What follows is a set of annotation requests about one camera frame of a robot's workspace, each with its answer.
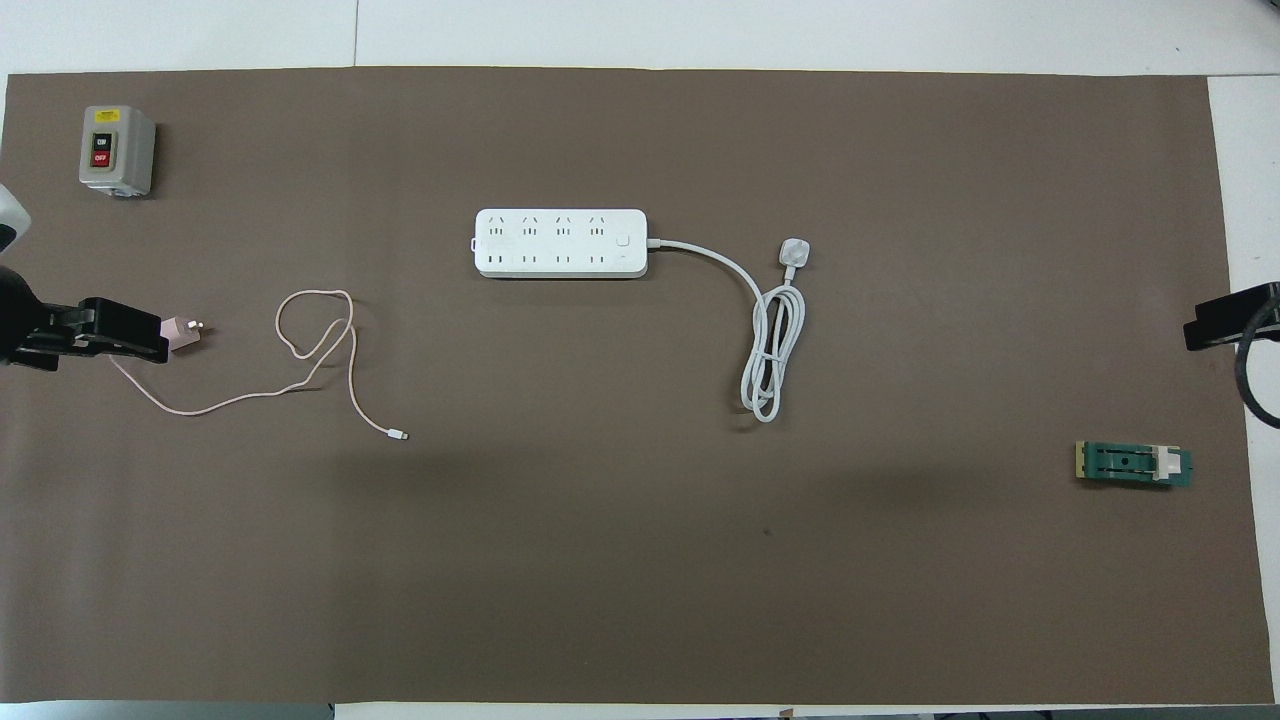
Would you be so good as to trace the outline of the grey on-off switch box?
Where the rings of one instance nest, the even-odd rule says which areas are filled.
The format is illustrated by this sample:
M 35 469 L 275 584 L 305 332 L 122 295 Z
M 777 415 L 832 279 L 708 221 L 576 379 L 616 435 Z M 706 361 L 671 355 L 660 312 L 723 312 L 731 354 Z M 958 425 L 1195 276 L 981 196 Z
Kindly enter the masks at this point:
M 115 199 L 150 195 L 156 123 L 140 109 L 109 104 L 84 109 L 78 179 Z

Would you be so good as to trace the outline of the pink charger adapter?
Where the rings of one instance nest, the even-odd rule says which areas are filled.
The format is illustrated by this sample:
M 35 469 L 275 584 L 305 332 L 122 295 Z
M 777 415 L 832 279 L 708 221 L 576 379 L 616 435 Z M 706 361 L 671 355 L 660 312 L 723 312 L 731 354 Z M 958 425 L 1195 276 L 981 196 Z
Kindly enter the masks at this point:
M 170 316 L 160 324 L 160 334 L 170 354 L 200 342 L 209 331 L 211 328 L 204 322 L 187 316 Z

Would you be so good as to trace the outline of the brown table mat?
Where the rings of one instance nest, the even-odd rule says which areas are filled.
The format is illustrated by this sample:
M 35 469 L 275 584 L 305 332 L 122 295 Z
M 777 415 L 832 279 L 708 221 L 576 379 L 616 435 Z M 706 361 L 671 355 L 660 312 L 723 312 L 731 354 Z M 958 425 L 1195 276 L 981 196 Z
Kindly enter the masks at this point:
M 157 126 L 78 179 L 84 109 Z M 0 368 L 0 702 L 1267 703 L 1210 90 L 1192 77 L 13 76 L 3 258 L 212 333 L 170 416 Z M 488 208 L 639 209 L 635 279 L 492 279 Z M 1075 478 L 1172 445 L 1188 487 Z

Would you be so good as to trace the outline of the white power strip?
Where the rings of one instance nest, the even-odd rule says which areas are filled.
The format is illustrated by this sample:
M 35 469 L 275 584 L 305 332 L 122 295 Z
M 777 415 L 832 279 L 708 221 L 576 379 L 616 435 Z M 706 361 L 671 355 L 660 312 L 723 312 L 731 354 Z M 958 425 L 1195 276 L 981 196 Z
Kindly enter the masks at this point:
M 488 208 L 470 247 L 492 279 L 635 279 L 646 274 L 648 241 L 639 209 Z

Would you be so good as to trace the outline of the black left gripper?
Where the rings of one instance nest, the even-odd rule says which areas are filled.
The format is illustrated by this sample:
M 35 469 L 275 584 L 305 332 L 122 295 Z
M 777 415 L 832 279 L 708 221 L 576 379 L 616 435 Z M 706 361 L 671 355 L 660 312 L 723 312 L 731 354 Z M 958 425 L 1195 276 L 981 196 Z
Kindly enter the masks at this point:
M 0 365 L 56 372 L 61 357 L 133 357 L 166 364 L 170 354 L 163 320 L 116 301 L 90 297 L 76 306 L 44 304 L 20 274 L 0 266 Z M 40 338 L 28 334 L 40 328 Z M 88 342 L 78 345 L 76 342 Z M 161 342 L 159 350 L 104 342 Z

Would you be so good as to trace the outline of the green knife switch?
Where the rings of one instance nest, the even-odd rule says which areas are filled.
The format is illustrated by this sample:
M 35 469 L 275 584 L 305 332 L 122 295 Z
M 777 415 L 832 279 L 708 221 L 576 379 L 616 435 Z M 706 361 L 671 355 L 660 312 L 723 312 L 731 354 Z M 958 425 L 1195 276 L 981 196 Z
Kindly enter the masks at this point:
M 1078 441 L 1075 478 L 1083 480 L 1188 487 L 1194 464 L 1189 451 L 1172 445 Z

